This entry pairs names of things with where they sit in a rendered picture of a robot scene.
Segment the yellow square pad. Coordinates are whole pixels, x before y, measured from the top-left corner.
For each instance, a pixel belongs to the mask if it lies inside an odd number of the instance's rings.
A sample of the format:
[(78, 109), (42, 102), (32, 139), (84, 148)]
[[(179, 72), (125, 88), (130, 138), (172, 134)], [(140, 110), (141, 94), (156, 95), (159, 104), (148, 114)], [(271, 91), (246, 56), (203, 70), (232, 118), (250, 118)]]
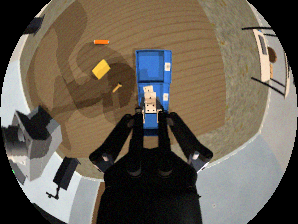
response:
[(110, 69), (109, 64), (103, 59), (92, 71), (98, 79), (101, 79)]

